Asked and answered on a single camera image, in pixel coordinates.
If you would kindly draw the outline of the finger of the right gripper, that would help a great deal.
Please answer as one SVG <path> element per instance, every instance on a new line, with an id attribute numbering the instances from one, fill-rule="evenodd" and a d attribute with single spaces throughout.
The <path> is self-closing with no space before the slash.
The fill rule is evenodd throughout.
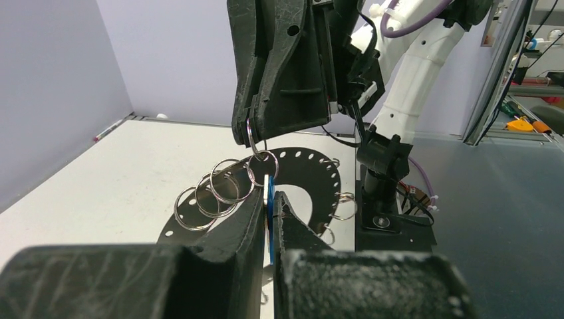
<path id="1" fill-rule="evenodd" d="M 263 78 L 273 34 L 272 1 L 228 1 L 237 86 L 231 128 L 239 145 L 250 146 L 246 122 Z"/>
<path id="2" fill-rule="evenodd" d="M 253 141 L 314 128 L 331 119 L 327 11 L 312 1 L 272 1 L 273 30 L 251 109 Z"/>

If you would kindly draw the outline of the key with blue tag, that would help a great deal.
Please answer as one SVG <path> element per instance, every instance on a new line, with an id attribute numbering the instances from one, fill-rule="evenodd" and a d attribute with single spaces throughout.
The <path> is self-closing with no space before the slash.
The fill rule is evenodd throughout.
<path id="1" fill-rule="evenodd" d="M 273 208 L 275 199 L 275 186 L 274 177 L 265 174 L 264 184 L 263 184 L 263 202 L 265 208 L 265 220 L 266 220 L 266 232 L 268 238 L 268 251 L 269 251 L 269 262 L 271 265 L 274 264 L 274 248 L 273 248 Z"/>

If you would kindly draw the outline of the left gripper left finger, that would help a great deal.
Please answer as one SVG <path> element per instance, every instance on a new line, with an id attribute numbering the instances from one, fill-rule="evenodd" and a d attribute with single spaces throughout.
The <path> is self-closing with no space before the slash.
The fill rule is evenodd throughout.
<path id="1" fill-rule="evenodd" d="M 2 318 L 258 318 L 263 192 L 191 245 L 38 246 L 1 273 Z"/>

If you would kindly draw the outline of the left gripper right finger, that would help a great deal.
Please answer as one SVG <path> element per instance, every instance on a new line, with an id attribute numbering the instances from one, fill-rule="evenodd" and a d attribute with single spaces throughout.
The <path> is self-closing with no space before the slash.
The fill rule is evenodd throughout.
<path id="1" fill-rule="evenodd" d="M 332 250 L 273 200 L 276 318 L 475 318 L 459 270 L 440 255 Z"/>

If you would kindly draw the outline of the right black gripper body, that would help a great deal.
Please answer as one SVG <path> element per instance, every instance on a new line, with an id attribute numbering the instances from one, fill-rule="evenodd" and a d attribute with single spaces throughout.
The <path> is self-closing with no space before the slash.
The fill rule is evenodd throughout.
<path id="1" fill-rule="evenodd" d="M 337 112 L 361 119 L 384 94 L 376 48 L 382 42 L 374 21 L 362 12 L 364 1 L 313 1 L 321 65 L 329 102 Z M 368 43 L 353 43 L 357 21 L 368 27 Z"/>

